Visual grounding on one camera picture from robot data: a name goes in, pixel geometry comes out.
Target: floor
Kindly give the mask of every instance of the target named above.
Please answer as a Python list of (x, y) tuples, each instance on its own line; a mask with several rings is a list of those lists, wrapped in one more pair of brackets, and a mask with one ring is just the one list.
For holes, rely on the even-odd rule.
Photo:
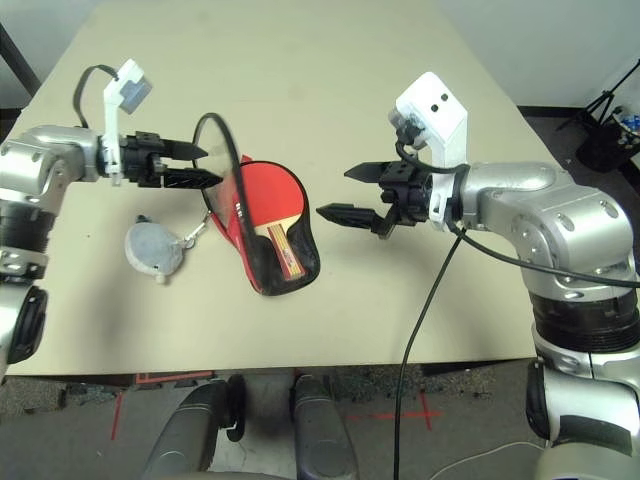
[[(556, 132), (562, 119), (527, 120), (576, 181), (610, 193), (640, 232), (640, 196), (620, 172), (595, 173), (575, 160), (573, 152), (585, 135), (578, 125)], [(635, 252), (640, 259), (638, 243)], [(444, 465), (507, 442), (540, 444), (524, 416), (526, 364), (523, 360), (458, 365), (444, 373), (452, 367), (410, 366), (404, 411), (411, 415), (403, 419), (401, 437), (403, 480), (425, 480)], [(396, 372), (393, 366), (315, 372), (330, 379), (364, 480), (391, 478), (393, 425), (387, 414), (393, 411)], [(245, 438), (231, 444), (219, 435), (211, 468), (295, 478), (288, 414), (293, 371), (245, 375), (249, 388)], [(138, 478), (164, 423), (192, 388), (165, 385), (116, 395), (97, 386), (9, 378), (0, 388), (0, 479)], [(534, 448), (515, 446), (438, 478), (531, 479), (538, 456)]]

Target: red tape mark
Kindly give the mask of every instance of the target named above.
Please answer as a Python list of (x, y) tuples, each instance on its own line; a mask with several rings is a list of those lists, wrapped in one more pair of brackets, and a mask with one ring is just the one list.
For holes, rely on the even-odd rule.
[(420, 401), (422, 402), (422, 410), (424, 411), (424, 421), (427, 423), (427, 430), (431, 431), (431, 415), (429, 415), (426, 393), (420, 392)]
[[(428, 412), (405, 412), (400, 415), (400, 418), (426, 418), (427, 425), (431, 424), (431, 417), (441, 417), (444, 415), (444, 412), (440, 412), (438, 410), (431, 410)], [(374, 420), (393, 420), (395, 414), (393, 413), (369, 413), (367, 415), (347, 415), (345, 418), (347, 420), (362, 420), (365, 418), (372, 418)]]
[(116, 411), (113, 414), (113, 425), (111, 425), (111, 441), (116, 439), (116, 432), (118, 431), (118, 421), (120, 420), (120, 408), (122, 407), (122, 397), (124, 393), (119, 392), (116, 397)]

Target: black cable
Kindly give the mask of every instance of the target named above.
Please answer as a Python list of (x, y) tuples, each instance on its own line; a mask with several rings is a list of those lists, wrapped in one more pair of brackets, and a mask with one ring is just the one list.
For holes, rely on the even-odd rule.
[(91, 67), (87, 68), (84, 72), (82, 72), (82, 75), (80, 76), (80, 80), (78, 80), (78, 85), (76, 85), (76, 89), (73, 92), (73, 109), (78, 115), (78, 118), (80, 119), (80, 125), (83, 128), (89, 128), (89, 124), (87, 123), (87, 119), (82, 114), (82, 107), (80, 106), (80, 100), (82, 99), (82, 92), (84, 91), (84, 87), (87, 84), (87, 80), (89, 80), (89, 77), (91, 76), (94, 70), (102, 70), (103, 72), (108, 73), (113, 78), (118, 80), (118, 72), (116, 72), (114, 68), (108, 65), (102, 65), (102, 64), (92, 65)]
[(396, 142), (396, 153), (402, 158), (405, 162), (410, 163), (414, 167), (424, 170), (429, 173), (460, 173), (466, 172), (469, 170), (469, 165), (466, 163), (461, 163), (451, 168), (443, 168), (443, 167), (434, 167), (433, 165), (429, 165), (427, 163), (422, 163), (418, 160), (417, 156), (411, 155), (407, 153), (404, 149), (405, 144), (400, 140)]
[(467, 244), (473, 248), (480, 250), (482, 253), (486, 253), (490, 257), (500, 260), (511, 265), (516, 265), (522, 268), (528, 268), (529, 270), (536, 270), (538, 272), (549, 273), (551, 275), (558, 275), (561, 277), (571, 277), (577, 280), (583, 280), (585, 282), (597, 283), (600, 285), (609, 285), (611, 287), (623, 287), (623, 288), (640, 288), (640, 282), (634, 282), (630, 280), (617, 280), (615, 278), (602, 278), (595, 275), (587, 275), (585, 273), (570, 272), (567, 270), (561, 270), (559, 268), (547, 267), (545, 265), (538, 265), (535, 263), (528, 263), (517, 258), (512, 258), (502, 253), (491, 250), (489, 247), (485, 247), (481, 243), (467, 236), (465, 230), (460, 230), (455, 225), (449, 225), (449, 229), (455, 233), (458, 238), (464, 240)]
[(442, 266), (440, 267), (440, 271), (438, 272), (438, 276), (436, 277), (435, 282), (431, 286), (431, 290), (429, 290), (429, 295), (427, 296), (427, 300), (424, 302), (424, 306), (422, 307), (422, 311), (418, 316), (418, 321), (416, 322), (416, 326), (413, 327), (413, 332), (411, 332), (411, 336), (409, 337), (409, 342), (407, 343), (406, 348), (404, 349), (404, 356), (402, 357), (402, 363), (400, 364), (400, 373), (398, 374), (398, 385), (396, 386), (396, 410), (394, 416), (394, 430), (393, 430), (393, 480), (399, 480), (400, 476), (400, 414), (402, 413), (402, 382), (404, 380), (404, 371), (407, 368), (407, 362), (409, 361), (409, 354), (411, 353), (411, 347), (413, 346), (413, 342), (418, 335), (418, 331), (422, 326), (422, 322), (424, 320), (425, 315), (427, 314), (427, 310), (433, 301), (433, 297), (436, 294), (436, 290), (442, 281), (442, 277), (444, 277), (445, 272), (447, 271), (447, 267), (453, 258), (453, 254), (456, 252), (460, 242), (462, 241), (462, 235), (464, 235), (465, 230), (463, 229), (461, 234), (458, 235), (456, 241), (453, 242), (449, 253), (447, 254), (447, 258), (444, 259)]

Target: white wall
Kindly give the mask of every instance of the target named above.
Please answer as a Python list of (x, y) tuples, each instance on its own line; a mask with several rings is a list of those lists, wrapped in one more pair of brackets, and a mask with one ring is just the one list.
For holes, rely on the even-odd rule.
[[(101, 1), (0, 0), (0, 21), (43, 80)], [(519, 105), (582, 106), (640, 56), (640, 0), (435, 1)], [(28, 101), (0, 61), (0, 107)]]
[(437, 2), (518, 105), (586, 105), (640, 57), (638, 0)]
[[(0, 0), (0, 21), (42, 81), (102, 0)], [(23, 107), (29, 94), (0, 59), (0, 108)]]

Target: ping pong paddle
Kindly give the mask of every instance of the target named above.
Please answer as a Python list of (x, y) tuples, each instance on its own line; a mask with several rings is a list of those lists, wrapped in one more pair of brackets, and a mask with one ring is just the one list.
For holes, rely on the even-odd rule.
[(306, 272), (287, 238), (304, 210), (304, 195), (295, 177), (281, 165), (248, 162), (242, 165), (247, 206), (256, 235), (268, 238), (275, 249), (285, 280)]

